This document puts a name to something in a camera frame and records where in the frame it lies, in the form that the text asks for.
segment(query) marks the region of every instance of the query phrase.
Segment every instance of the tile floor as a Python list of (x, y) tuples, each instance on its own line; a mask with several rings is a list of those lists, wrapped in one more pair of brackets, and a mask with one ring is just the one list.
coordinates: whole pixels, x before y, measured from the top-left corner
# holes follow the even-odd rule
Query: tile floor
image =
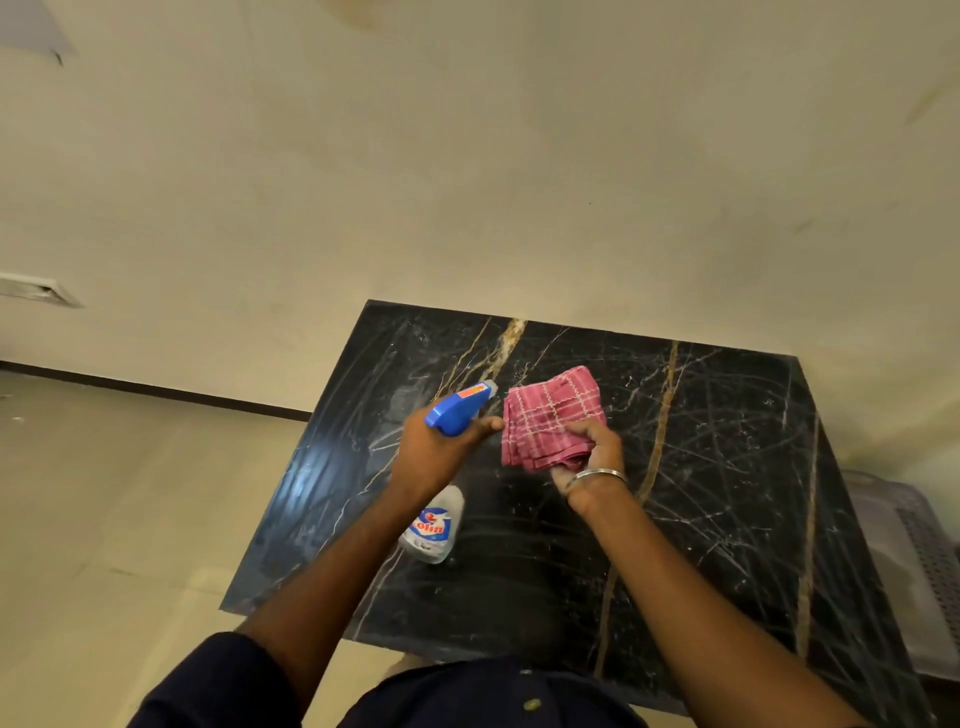
[[(124, 726), (234, 627), (217, 607), (302, 429), (0, 372), (0, 724)], [(335, 726), (398, 657), (341, 642), (304, 725)]]

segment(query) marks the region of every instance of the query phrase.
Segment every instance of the pink checkered cloth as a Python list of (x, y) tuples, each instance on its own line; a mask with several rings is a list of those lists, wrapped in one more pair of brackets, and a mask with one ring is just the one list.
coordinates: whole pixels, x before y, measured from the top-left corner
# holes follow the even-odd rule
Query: pink checkered cloth
[(500, 461), (538, 471), (566, 465), (577, 473), (593, 442), (569, 432), (564, 423), (595, 417), (606, 424), (600, 388), (587, 367), (574, 367), (540, 384), (514, 387), (503, 401)]

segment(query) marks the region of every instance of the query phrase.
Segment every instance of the silver bangle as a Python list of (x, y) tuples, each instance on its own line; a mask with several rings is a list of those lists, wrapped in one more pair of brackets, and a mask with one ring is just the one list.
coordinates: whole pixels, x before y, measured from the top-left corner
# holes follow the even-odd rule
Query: silver bangle
[(579, 480), (582, 477), (587, 477), (588, 475), (616, 475), (618, 478), (620, 478), (623, 481), (624, 485), (628, 485), (628, 486), (630, 485), (630, 483), (627, 482), (627, 476), (621, 473), (620, 471), (615, 471), (615, 470), (612, 470), (611, 468), (587, 468), (584, 471), (575, 473), (573, 477), (569, 479), (569, 481), (566, 483), (564, 494), (570, 492), (570, 488), (573, 487), (573, 483), (575, 481)]

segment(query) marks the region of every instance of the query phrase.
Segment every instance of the hand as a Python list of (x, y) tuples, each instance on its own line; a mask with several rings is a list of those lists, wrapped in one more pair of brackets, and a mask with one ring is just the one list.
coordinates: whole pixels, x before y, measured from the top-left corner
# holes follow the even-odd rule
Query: hand
[[(566, 428), (578, 435), (587, 435), (594, 442), (587, 462), (588, 468), (609, 468), (623, 473), (623, 446), (620, 444), (619, 435), (613, 430), (593, 419), (567, 423)], [(599, 497), (611, 490), (624, 488), (623, 481), (616, 475), (589, 475), (579, 478), (571, 486), (573, 473), (566, 466), (554, 466), (550, 469), (550, 474), (553, 476), (554, 485), (566, 498), (570, 508), (581, 516), (586, 515), (587, 510)]]
[(433, 407), (418, 409), (403, 422), (400, 449), (390, 482), (426, 505), (457, 474), (480, 443), (503, 429), (503, 419), (484, 417), (470, 423), (457, 437), (447, 437), (423, 419)]

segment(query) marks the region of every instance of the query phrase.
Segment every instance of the navy blue shirt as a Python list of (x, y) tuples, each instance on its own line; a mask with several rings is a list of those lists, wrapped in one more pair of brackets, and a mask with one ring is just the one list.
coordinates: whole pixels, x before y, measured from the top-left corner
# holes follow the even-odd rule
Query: navy blue shirt
[[(645, 728), (590, 677), (547, 672), (514, 658), (401, 672), (354, 705), (341, 728)], [(295, 728), (297, 699), (274, 659), (249, 637), (213, 635), (154, 688), (132, 728)]]

